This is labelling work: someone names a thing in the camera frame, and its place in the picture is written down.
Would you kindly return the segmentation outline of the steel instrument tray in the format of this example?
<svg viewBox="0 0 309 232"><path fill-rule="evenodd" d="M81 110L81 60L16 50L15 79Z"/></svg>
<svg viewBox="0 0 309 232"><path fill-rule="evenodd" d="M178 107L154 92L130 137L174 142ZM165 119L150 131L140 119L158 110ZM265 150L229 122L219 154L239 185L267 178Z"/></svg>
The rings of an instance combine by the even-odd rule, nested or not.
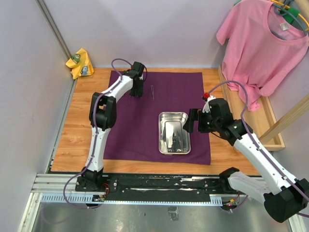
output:
<svg viewBox="0 0 309 232"><path fill-rule="evenodd" d="M183 129L188 119L184 112L159 114L159 152L164 155L186 155L191 151L190 134Z"/></svg>

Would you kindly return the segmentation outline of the purple surgical wrap cloth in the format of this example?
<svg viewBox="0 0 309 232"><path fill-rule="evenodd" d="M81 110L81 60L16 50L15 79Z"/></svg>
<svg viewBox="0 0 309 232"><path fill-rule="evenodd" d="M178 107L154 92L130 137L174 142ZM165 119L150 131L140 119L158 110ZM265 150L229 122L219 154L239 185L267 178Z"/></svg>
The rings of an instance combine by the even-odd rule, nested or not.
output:
<svg viewBox="0 0 309 232"><path fill-rule="evenodd" d="M190 134L191 151L186 155L164 155L158 148L159 114L189 113L191 108L202 108L203 94L200 72L149 72L142 97L134 98L126 93L117 102L117 120L109 133L104 159L209 165L211 147L207 133Z"/></svg>

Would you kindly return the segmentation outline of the steel scissors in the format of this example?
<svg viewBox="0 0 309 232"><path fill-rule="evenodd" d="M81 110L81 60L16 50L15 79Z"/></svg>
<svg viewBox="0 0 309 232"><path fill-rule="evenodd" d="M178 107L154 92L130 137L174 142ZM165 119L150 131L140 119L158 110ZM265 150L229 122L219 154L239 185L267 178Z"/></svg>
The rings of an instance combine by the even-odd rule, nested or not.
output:
<svg viewBox="0 0 309 232"><path fill-rule="evenodd" d="M187 153L188 148L186 141L182 139L182 136L178 132L174 132L173 134L176 135L176 145L174 147L174 151L176 153Z"/></svg>

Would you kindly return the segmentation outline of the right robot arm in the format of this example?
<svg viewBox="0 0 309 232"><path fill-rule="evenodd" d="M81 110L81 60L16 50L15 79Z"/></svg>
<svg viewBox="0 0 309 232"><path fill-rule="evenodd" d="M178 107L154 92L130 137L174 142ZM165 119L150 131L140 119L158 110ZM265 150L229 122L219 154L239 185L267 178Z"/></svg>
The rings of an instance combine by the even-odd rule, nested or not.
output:
<svg viewBox="0 0 309 232"><path fill-rule="evenodd" d="M198 122L200 133L218 132L223 140L250 161L263 178L257 181L237 168L229 168L220 174L218 182L223 193L238 190L254 198L277 222L284 222L307 207L309 182L297 179L280 165L248 124L243 119L233 118L226 100L209 96L202 109L190 109L183 129L192 133L194 122Z"/></svg>

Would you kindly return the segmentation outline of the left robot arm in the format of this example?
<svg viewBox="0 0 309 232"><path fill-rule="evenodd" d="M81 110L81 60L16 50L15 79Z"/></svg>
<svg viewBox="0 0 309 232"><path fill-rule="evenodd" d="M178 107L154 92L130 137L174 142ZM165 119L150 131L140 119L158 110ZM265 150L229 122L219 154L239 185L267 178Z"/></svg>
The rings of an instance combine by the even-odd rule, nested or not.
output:
<svg viewBox="0 0 309 232"><path fill-rule="evenodd" d="M76 183L82 190L98 191L104 186L103 156L109 133L117 120L117 102L127 92L137 98L143 95L143 73L147 72L144 64L135 61L130 69L115 71L118 73L116 81L106 90L92 95L89 111L92 139L88 160Z"/></svg>

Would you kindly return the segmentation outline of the white gauze pad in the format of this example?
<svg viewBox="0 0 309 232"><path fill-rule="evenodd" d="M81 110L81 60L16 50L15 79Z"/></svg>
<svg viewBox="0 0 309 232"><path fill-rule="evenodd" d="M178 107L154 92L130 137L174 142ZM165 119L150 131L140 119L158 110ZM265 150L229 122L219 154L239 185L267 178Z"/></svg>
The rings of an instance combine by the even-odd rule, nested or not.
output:
<svg viewBox="0 0 309 232"><path fill-rule="evenodd" d="M174 149L175 145L176 145L176 135L172 134L167 140L167 148Z"/></svg>

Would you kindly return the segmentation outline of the yellow paper bag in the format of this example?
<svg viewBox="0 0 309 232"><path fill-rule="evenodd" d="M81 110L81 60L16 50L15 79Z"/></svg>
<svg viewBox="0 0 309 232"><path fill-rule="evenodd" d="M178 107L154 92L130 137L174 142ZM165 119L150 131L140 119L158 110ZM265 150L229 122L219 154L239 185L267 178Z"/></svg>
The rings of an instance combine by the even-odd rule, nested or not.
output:
<svg viewBox="0 0 309 232"><path fill-rule="evenodd" d="M75 54L73 54L66 62L66 66L70 68L70 73L72 74L73 80L79 77L90 76L94 74L94 68L92 66L90 57L84 48L81 48Z"/></svg>

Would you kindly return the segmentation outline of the wooden tray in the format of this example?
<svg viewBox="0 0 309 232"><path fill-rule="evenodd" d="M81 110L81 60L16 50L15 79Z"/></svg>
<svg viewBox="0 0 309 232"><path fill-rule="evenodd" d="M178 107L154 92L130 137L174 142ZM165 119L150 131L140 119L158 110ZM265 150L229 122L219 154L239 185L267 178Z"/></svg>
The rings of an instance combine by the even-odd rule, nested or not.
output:
<svg viewBox="0 0 309 232"><path fill-rule="evenodd" d="M234 119L240 119L240 114L244 108L244 102L240 99L237 91L231 91L227 84L221 85L223 98L228 102ZM261 104L256 111L246 111L244 113L245 122L253 129L254 133L261 137L276 122L276 118L268 97L260 97L257 101ZM279 133L266 143L263 143L268 151L279 151L285 148L282 135Z"/></svg>

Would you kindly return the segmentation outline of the pink t-shirt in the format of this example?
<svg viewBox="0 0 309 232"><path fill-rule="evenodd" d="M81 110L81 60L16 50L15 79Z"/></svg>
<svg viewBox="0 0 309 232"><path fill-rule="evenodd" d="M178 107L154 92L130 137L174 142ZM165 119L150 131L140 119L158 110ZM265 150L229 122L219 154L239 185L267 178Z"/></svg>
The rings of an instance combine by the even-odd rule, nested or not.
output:
<svg viewBox="0 0 309 232"><path fill-rule="evenodd" d="M222 73L248 110L270 96L305 56L309 37L275 13L268 0L242 0L229 12L216 38L227 43Z"/></svg>

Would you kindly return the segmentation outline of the wooden beam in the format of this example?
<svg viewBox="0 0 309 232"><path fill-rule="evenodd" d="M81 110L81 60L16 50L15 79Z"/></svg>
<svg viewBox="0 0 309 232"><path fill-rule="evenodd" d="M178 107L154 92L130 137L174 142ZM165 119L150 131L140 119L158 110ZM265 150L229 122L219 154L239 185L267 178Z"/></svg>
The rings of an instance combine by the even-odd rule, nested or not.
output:
<svg viewBox="0 0 309 232"><path fill-rule="evenodd" d="M285 115L283 115L274 125L272 125L259 140L266 144L275 138L282 139L282 131L299 119L309 110L309 95L304 96L296 105L294 105Z"/></svg>

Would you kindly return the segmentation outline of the green hanger clip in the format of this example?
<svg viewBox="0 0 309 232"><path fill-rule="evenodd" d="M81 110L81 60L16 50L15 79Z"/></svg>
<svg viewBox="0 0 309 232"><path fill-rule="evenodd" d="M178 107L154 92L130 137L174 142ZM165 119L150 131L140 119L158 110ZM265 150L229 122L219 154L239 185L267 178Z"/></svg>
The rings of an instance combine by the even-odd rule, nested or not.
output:
<svg viewBox="0 0 309 232"><path fill-rule="evenodd" d="M289 9L287 9L287 11L289 12L287 15L284 16L284 19L289 23L289 24L292 24L295 19L298 17L298 14L299 14L299 10L296 9L296 8L293 8L293 7L290 7Z"/></svg>

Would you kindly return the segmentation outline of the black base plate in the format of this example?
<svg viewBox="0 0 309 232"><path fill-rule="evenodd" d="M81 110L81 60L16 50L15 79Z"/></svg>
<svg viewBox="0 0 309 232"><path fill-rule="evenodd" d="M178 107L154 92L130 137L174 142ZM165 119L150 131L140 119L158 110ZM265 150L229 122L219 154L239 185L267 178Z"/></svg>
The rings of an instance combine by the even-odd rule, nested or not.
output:
<svg viewBox="0 0 309 232"><path fill-rule="evenodd" d="M205 203L210 202L212 195L240 193L228 190L218 175L105 173L103 184L92 191L75 184L75 190L95 194L106 191L108 201L129 203Z"/></svg>

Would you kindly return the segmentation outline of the aluminium corner post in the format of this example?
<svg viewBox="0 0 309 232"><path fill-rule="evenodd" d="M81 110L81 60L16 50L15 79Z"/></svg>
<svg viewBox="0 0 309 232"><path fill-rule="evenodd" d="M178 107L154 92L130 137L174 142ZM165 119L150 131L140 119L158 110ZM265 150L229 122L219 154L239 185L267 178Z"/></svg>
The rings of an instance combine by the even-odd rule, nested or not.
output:
<svg viewBox="0 0 309 232"><path fill-rule="evenodd" d="M50 10L48 9L48 6L44 0L35 0L37 3L41 13L43 14L45 20L47 21L47 24L49 25L52 33L54 34L61 50L63 51L66 59L71 58L71 52L69 51L66 42L64 41L60 30L58 29L58 26L56 25L55 20L53 19L52 14L50 13Z"/></svg>

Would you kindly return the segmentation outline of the aluminium rail frame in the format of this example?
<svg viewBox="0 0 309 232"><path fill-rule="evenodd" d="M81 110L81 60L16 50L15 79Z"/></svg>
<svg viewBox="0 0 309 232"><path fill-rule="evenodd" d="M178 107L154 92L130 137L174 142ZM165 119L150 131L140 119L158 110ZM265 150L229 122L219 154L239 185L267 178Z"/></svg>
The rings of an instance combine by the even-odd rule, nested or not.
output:
<svg viewBox="0 0 309 232"><path fill-rule="evenodd" d="M223 191L216 175L117 174L101 185L73 174L38 174L20 232L304 232L303 219L279 223L263 205Z"/></svg>

